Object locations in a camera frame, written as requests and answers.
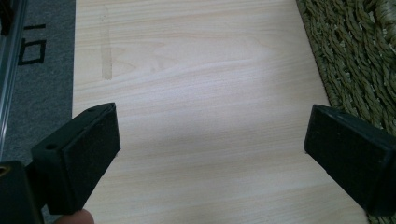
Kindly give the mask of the metal stand rail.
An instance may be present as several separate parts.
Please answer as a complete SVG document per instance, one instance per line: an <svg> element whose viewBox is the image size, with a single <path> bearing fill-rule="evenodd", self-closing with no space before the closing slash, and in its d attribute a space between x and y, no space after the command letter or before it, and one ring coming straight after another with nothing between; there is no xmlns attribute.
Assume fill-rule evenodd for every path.
<svg viewBox="0 0 396 224"><path fill-rule="evenodd" d="M0 0L0 158L17 71L27 0Z"/></svg>

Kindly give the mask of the green patterned woven rug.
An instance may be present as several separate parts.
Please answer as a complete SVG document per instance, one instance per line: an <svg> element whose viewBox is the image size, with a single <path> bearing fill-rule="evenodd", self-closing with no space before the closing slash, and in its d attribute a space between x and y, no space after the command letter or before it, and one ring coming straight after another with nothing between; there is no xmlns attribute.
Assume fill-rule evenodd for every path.
<svg viewBox="0 0 396 224"><path fill-rule="evenodd" d="M396 0L296 0L329 103L396 137ZM370 224L396 224L396 214Z"/></svg>

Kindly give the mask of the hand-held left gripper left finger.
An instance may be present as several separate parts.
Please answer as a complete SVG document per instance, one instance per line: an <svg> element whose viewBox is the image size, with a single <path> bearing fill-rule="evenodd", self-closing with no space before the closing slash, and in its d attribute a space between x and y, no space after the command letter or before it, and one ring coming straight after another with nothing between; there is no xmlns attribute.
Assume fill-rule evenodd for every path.
<svg viewBox="0 0 396 224"><path fill-rule="evenodd" d="M33 169L49 212L71 215L82 209L119 151L114 103L84 110L33 147Z"/></svg>

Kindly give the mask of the strip of clear tape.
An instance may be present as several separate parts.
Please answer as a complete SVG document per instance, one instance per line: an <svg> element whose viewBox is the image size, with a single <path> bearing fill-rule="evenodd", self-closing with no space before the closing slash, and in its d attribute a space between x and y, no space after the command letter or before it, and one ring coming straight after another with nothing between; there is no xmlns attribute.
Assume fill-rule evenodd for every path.
<svg viewBox="0 0 396 224"><path fill-rule="evenodd" d="M102 77L105 80L112 78L112 48L110 43L108 8L101 7L100 22L100 48L102 61Z"/></svg>

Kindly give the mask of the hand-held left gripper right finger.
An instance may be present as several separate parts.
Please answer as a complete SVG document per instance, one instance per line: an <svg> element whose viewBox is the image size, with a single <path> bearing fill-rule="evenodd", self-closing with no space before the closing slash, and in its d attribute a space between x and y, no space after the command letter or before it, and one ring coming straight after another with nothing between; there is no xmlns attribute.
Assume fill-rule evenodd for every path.
<svg viewBox="0 0 396 224"><path fill-rule="evenodd" d="M304 150L368 214L396 214L396 137L341 110L313 105Z"/></svg>

